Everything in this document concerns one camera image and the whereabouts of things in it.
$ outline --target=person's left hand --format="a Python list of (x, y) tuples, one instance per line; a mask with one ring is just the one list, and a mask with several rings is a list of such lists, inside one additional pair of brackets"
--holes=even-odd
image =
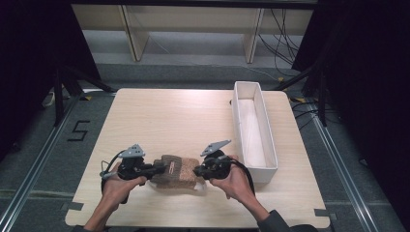
[[(121, 162), (112, 168), (111, 172), (116, 172)], [(130, 191), (133, 190), (138, 185), (142, 185), (147, 181), (147, 178), (144, 176), (138, 177), (132, 180), (123, 180), (118, 174), (115, 174), (106, 180), (103, 191), (102, 191), (102, 201), (108, 202), (112, 210), (115, 211), (118, 209), (118, 206), (123, 202), (126, 197), (130, 194)]]
[[(119, 165), (120, 162), (112, 168), (111, 172), (116, 172)], [(120, 203), (126, 199), (130, 191), (146, 181), (147, 178), (143, 176), (128, 181), (121, 179), (118, 174), (109, 177), (103, 187), (102, 199), (90, 219), (84, 225), (84, 229), (103, 231), (111, 214), (118, 209)]]

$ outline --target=brown object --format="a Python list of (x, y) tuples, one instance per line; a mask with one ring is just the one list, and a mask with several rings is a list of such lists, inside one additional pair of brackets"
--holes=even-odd
[(195, 189), (199, 185), (205, 185), (202, 177), (196, 177), (193, 169), (199, 165), (197, 159), (180, 158), (172, 155), (161, 156), (165, 164), (165, 172), (155, 175), (151, 183), (158, 189)]

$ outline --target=human hand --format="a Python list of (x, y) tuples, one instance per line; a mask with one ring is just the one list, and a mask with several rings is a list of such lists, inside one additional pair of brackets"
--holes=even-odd
[[(238, 160), (238, 156), (230, 156), (232, 159)], [(244, 201), (254, 194), (249, 186), (249, 180), (245, 172), (235, 164), (231, 164), (229, 175), (223, 179), (211, 179), (210, 183), (222, 189), (226, 193), (226, 198), (234, 198), (244, 204)]]
[(229, 175), (225, 179), (211, 179), (209, 181), (213, 186), (222, 189), (226, 193), (226, 198), (232, 197), (242, 203), (256, 221), (262, 221), (268, 217), (268, 211), (256, 199), (250, 188), (247, 175), (239, 166), (231, 164)]
[[(120, 163), (121, 162), (118, 162), (112, 168), (111, 172), (116, 172)], [(102, 199), (90, 219), (84, 225), (84, 229), (103, 231), (108, 218), (118, 209), (120, 203), (126, 199), (130, 191), (137, 185), (144, 184), (146, 181), (147, 178), (144, 176), (127, 181), (121, 179), (118, 174), (109, 177), (103, 187)]]

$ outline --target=wrist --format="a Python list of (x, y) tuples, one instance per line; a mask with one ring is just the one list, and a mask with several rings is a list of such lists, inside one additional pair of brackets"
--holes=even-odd
[(100, 201), (99, 205), (94, 210), (90, 219), (84, 225), (84, 229), (90, 231), (103, 231), (109, 217), (115, 211), (115, 207), (109, 204), (110, 202)]
[(269, 212), (260, 204), (260, 202), (253, 195), (247, 198), (242, 204), (250, 211), (256, 221), (262, 221), (269, 216)]

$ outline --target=metal rail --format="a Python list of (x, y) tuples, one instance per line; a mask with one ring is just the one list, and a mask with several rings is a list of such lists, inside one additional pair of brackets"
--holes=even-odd
[(66, 108), (66, 114), (61, 120), (60, 124), (53, 128), (51, 131), (47, 141), (42, 147), (39, 155), (37, 156), (36, 160), (34, 161), (33, 165), (31, 166), (30, 170), (28, 171), (24, 181), (21, 183), (18, 190), (15, 192), (15, 195), (9, 204), (6, 211), (2, 214), (0, 219), (0, 229), (1, 231), (10, 231), (12, 229), (15, 220), (18, 217), (21, 209), (24, 206), (24, 203), (27, 200), (27, 197), (30, 194), (31, 189), (36, 184), (37, 180), (42, 173), (44, 166), (50, 157), (51, 151), (53, 150), (57, 140), (66, 126), (67, 121), (70, 117), (73, 108), (75, 107), (76, 103), (79, 101), (80, 96), (73, 96), (69, 100), (69, 104)]
[[(309, 104), (307, 106), (309, 110), (317, 110), (314, 104)], [(327, 128), (322, 126), (322, 123), (317, 117), (313, 118), (314, 125), (316, 126), (317, 130), (319, 131), (320, 137), (322, 138), (326, 149), (328, 150), (329, 156), (335, 166), (337, 171), (337, 175), (341, 180), (341, 183), (346, 190), (347, 196), (352, 203), (354, 210), (358, 216), (364, 231), (368, 232), (377, 232), (379, 229), (374, 221), (374, 218), (366, 205), (366, 202), (362, 198), (359, 190), (356, 187), (355, 182), (353, 181), (352, 176), (350, 175), (349, 171), (347, 170), (346, 165), (344, 164), (343, 157), (338, 152), (337, 146), (333, 141), (331, 135)]]

